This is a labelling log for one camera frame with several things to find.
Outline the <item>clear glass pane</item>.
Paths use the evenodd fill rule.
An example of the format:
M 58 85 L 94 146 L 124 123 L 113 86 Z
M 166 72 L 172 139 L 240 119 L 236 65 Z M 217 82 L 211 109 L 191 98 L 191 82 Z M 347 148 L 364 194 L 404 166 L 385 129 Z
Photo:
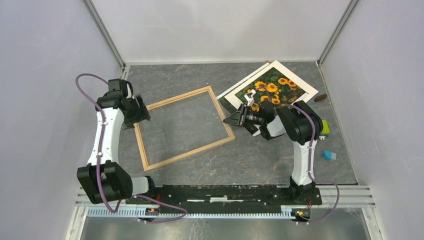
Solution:
M 150 120 L 139 123 L 148 162 L 155 164 L 226 138 L 208 93 L 149 110 Z

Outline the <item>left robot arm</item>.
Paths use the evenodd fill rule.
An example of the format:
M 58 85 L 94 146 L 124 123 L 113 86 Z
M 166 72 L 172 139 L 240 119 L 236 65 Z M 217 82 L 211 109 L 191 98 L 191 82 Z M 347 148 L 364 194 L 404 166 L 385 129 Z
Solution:
M 111 79 L 107 86 L 103 96 L 89 99 L 96 110 L 97 129 L 93 150 L 87 165 L 78 168 L 77 179 L 92 204 L 122 201 L 135 195 L 151 204 L 157 198 L 151 177 L 131 177 L 119 164 L 121 131 L 150 120 L 150 114 L 129 81 Z

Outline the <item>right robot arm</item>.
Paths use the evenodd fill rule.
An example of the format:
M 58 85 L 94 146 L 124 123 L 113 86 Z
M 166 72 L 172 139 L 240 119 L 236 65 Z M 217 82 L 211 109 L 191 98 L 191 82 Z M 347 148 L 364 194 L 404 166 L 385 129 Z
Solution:
M 323 122 L 303 100 L 282 107 L 263 101 L 258 111 L 241 104 L 223 123 L 243 127 L 250 132 L 258 127 L 260 135 L 268 141 L 287 135 L 293 143 L 294 153 L 289 199 L 295 204 L 302 204 L 309 198 L 316 189 L 314 154 Z

